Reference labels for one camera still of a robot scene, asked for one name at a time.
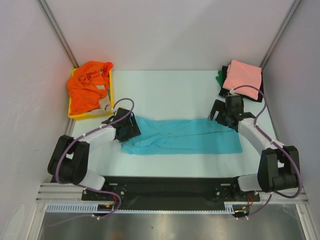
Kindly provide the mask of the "light blue t shirt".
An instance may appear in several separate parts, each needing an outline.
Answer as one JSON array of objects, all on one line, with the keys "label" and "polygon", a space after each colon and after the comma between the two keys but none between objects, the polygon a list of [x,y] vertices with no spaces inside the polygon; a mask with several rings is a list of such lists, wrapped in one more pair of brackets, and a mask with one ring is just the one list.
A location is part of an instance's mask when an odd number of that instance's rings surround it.
[{"label": "light blue t shirt", "polygon": [[141,134],[121,144],[131,155],[223,155],[243,152],[239,134],[206,118],[152,120],[137,116]]}]

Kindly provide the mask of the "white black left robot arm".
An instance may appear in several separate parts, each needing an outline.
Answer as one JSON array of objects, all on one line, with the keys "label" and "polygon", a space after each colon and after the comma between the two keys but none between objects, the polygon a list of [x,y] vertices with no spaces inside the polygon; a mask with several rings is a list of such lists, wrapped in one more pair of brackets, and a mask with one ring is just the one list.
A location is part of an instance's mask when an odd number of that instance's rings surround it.
[{"label": "white black left robot arm", "polygon": [[141,131],[134,113],[120,107],[99,127],[77,138],[69,135],[59,137],[47,171],[57,183],[92,189],[98,199],[105,200],[110,196],[111,188],[105,184],[105,177],[88,169],[90,152],[104,144],[113,141],[124,143],[139,135]]}]

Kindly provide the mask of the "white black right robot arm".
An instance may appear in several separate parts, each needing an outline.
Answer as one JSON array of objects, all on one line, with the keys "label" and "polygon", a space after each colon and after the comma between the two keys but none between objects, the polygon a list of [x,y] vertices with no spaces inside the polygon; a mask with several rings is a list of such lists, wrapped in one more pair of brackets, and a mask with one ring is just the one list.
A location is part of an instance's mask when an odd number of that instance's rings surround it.
[{"label": "white black right robot arm", "polygon": [[264,132],[258,118],[244,110],[240,95],[228,95],[225,101],[215,100],[208,119],[246,138],[260,156],[257,173],[238,176],[237,184],[230,188],[235,200],[242,201],[252,191],[283,196],[282,190],[297,189],[291,198],[300,194],[302,179],[298,149],[293,145],[286,146]]}]

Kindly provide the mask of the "beige t shirt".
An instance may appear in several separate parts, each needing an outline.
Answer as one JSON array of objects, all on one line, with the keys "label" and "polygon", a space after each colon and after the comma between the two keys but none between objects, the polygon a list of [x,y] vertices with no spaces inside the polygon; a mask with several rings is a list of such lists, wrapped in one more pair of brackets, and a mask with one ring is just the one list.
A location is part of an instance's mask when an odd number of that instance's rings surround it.
[{"label": "beige t shirt", "polygon": [[92,116],[105,115],[109,112],[111,107],[110,88],[105,88],[104,85],[96,85],[99,90],[106,90],[107,95],[99,100],[99,107],[87,112]]}]

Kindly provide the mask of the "yellow plastic bin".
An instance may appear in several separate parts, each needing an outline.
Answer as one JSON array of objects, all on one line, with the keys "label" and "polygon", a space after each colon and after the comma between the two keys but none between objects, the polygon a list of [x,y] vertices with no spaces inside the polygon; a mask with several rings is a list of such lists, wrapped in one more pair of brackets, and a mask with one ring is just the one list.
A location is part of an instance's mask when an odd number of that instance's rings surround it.
[{"label": "yellow plastic bin", "polygon": [[75,121],[80,121],[80,120],[85,120],[85,119],[92,119],[92,118],[98,118],[98,117],[111,116],[113,114],[113,110],[112,109],[113,109],[113,107],[115,105],[115,101],[114,101],[113,72],[112,72],[112,70],[109,71],[108,97],[109,97],[109,103],[110,103],[109,111],[102,112],[101,114],[85,112],[85,113],[76,114],[76,115],[71,115],[72,99],[69,98],[69,102],[68,102],[68,117],[70,119],[75,120]]}]

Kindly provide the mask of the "folded green t shirt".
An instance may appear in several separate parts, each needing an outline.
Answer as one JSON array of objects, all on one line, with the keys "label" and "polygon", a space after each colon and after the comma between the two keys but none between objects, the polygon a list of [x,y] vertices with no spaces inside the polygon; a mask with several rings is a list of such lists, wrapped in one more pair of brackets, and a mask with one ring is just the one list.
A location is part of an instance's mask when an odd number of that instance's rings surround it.
[{"label": "folded green t shirt", "polygon": [[218,71],[218,76],[215,77],[216,81],[218,82],[219,86],[222,88],[224,84],[224,77],[223,77],[223,71]]}]

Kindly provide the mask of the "folded pink t shirt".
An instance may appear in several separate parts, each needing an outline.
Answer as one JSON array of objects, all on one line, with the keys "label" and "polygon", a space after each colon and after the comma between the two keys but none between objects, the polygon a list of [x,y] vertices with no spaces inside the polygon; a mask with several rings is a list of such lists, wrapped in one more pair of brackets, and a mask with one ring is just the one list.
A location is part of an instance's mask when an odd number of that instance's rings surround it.
[{"label": "folded pink t shirt", "polygon": [[257,101],[261,87],[262,68],[233,59],[227,67],[226,79],[222,85],[225,90],[234,92]]}]

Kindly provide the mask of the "orange t shirt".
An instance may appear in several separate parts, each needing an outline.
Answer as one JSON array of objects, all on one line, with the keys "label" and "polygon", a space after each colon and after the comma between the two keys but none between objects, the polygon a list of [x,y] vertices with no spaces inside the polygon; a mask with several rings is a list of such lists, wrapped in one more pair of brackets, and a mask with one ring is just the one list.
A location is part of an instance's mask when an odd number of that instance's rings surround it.
[{"label": "orange t shirt", "polygon": [[111,62],[89,61],[75,70],[67,82],[71,115],[87,113],[100,106],[99,100],[107,96],[107,91],[96,85],[109,87],[109,72],[113,66]]}]

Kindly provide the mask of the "black mounting base plate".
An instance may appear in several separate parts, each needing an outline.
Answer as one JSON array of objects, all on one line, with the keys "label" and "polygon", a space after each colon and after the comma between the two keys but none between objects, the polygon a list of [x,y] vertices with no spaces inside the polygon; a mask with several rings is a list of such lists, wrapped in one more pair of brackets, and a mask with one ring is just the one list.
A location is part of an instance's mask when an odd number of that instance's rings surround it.
[{"label": "black mounting base plate", "polygon": [[81,200],[115,201],[122,211],[215,211],[225,202],[260,202],[254,191],[241,191],[236,178],[107,176],[102,190],[87,190]]}]

